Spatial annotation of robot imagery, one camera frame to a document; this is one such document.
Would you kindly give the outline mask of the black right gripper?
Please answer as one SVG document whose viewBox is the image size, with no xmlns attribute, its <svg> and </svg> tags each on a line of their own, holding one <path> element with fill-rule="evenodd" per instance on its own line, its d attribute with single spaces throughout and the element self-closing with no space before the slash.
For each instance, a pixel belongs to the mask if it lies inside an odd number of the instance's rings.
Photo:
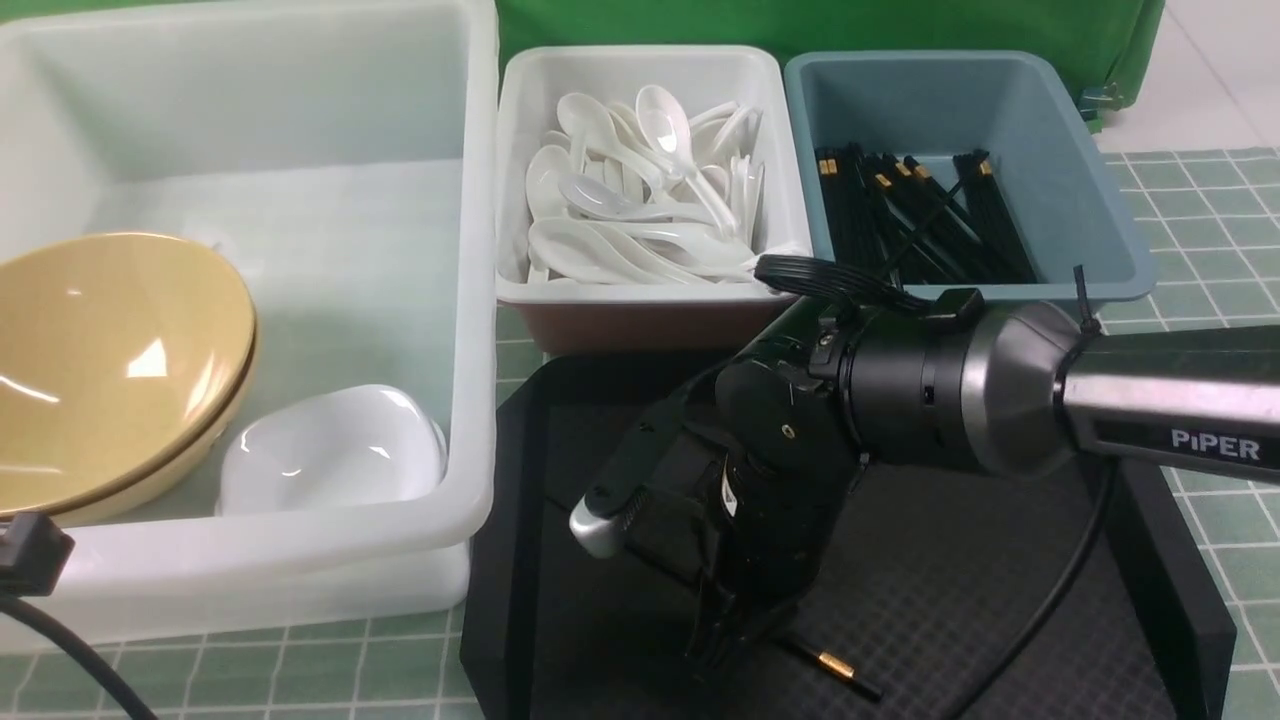
<svg viewBox="0 0 1280 720">
<path fill-rule="evenodd" d="M 863 307 L 801 300 L 733 356 L 650 405 L 570 514 L 596 559 L 622 551 L 652 498 L 698 511 L 698 607 L 686 655 L 703 671 L 781 629 L 820 571 L 865 466 L 838 396 Z"/>
</svg>

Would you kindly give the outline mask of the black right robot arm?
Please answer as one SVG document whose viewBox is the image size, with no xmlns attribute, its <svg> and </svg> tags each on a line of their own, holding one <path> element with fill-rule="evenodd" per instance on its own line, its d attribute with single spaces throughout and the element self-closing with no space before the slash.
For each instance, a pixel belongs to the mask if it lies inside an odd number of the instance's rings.
<svg viewBox="0 0 1280 720">
<path fill-rule="evenodd" d="M 873 464 L 1037 479 L 1092 455 L 1272 484 L 1277 406 L 1275 325 L 1101 334 L 975 290 L 916 311 L 801 299 L 648 407 L 570 529 L 607 559 L 649 498 L 694 503 L 689 655 L 716 667 L 814 585 Z"/>
</svg>

